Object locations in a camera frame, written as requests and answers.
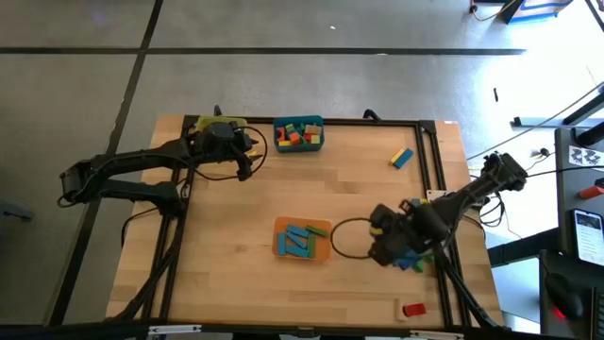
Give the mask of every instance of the yellow block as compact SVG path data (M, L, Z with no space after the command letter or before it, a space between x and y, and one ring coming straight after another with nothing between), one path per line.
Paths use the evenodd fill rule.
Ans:
M403 149L400 149L398 152L396 152L396 154L394 155L394 157L392 157L392 159L390 160L390 164L394 164L394 162L396 162L396 160L398 160L398 158L400 157L400 155L403 154Z

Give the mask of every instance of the white cable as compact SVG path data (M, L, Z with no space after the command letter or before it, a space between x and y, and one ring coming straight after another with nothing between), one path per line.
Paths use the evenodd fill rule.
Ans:
M566 110L568 110L568 109L572 108L573 106L575 106L575 105L576 105L576 104L577 104L579 101L583 100L583 99L584 99L586 96L588 96L590 93L592 93L593 91L597 90L597 89L598 89L600 86L603 86L603 85L604 85L604 81L603 81L603 82L601 82L601 83L599 83L599 84L597 84L597 85L596 85L596 86L595 86L595 87L594 87L592 90L588 91L588 92L587 92L586 94L584 94L584 95L583 95L581 98L579 98L579 99L575 100L575 102L573 102L573 104L571 104L571 105L567 106L566 108L564 108L564 109L563 109L563 110L561 110L560 112L558 112L558 113L554 114L553 116L551 116L551 117L549 117L549 118L545 119L543 122L541 122L541 123L537 124L536 126L534 126L534 127L529 127L527 130L522 131L522 132L518 133L517 135L512 136L511 138L509 138L509 139L507 139L507 140L505 140L505 141L503 141L503 142L501 142L501 143L499 143L499 144L497 144L497 145L495 145L495 146L489 147L488 149L486 149L486 150L484 150L484 151L482 151L482 152L479 152L478 154L476 154L476 155L474 155L474 156L472 156L472 157L469 157L469 158L467 158L467 159L465 159L465 160L466 160L466 161L473 160L474 158L476 158L476 157L478 157L478 156L480 156L480 155L482 155L482 154L485 154L485 153L487 153L487 152L489 152L489 151L491 151L491 150L493 150L493 149L496 149L496 148L498 148L498 147L502 146L503 144L508 143L508 142L510 142L510 141L512 141L512 140L514 140L514 139L516 139L516 138L518 138L518 137L520 137L520 136L522 136L523 134L525 134L525 133L527 133L527 132L530 132L530 131L534 130L535 128L538 128L538 127L540 127L540 126L542 126L542 125L546 124L546 123L547 123L547 122L549 122L550 120L552 120L552 119L554 119L554 118L558 117L559 115L563 114L563 113L564 113Z

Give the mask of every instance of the orange plate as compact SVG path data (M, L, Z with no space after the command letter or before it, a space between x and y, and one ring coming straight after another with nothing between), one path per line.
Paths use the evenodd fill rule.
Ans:
M277 235L280 232L287 232L287 225L294 225L299 228L305 228L306 226L313 226L320 230L325 230L327 232L327 236L319 236L317 235L314 244L314 259L309 258L301 258L294 256L292 254L285 254L285 256L279 256L283 258L291 258L297 260L309 260L316 262L324 262L329 258L331 254L331 243L329 242L329 234L331 233L331 223L326 220L313 220L309 218L295 218L295 217L286 217L280 216L275 220L275 230L273 231L273 254L278 256L277 252Z

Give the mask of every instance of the green block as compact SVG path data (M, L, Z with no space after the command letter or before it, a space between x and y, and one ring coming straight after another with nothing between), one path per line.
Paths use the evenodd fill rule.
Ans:
M315 233L319 236L327 236L327 231L315 228L313 226L306 226L306 230Z
M306 243L306 248L309 251L309 258L310 259L314 259L314 247L315 247L315 243L316 243L316 237L317 235L311 233L309 235L309 241Z
M415 269L418 273L424 272L424 261L420 260L413 265L413 269Z

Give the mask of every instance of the blue block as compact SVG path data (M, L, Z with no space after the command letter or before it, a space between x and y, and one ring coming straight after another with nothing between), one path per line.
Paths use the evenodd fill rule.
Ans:
M277 253L279 256L285 256L285 232L277 235Z
M394 162L394 166L400 169L411 158L411 156L413 156L413 151L407 148L407 150L405 150L403 154L398 157L398 160Z
M302 240L300 240L298 236L295 236L294 234L288 232L287 237L289 237L290 240L294 241L294 243L297 244L299 247L306 249L306 244L302 242Z
M402 270L412 267L416 264L421 258L417 255L413 250L409 250L409 252L402 259L394 260L394 265L398 266Z
M302 249L299 246L286 246L285 251L288 254L292 254L299 257L309 257L309 251L306 249Z
M287 226L287 232L290 232L294 235L302 236L304 238L309 238L309 234L310 234L310 232L308 230L299 228L299 227L296 227L293 225Z

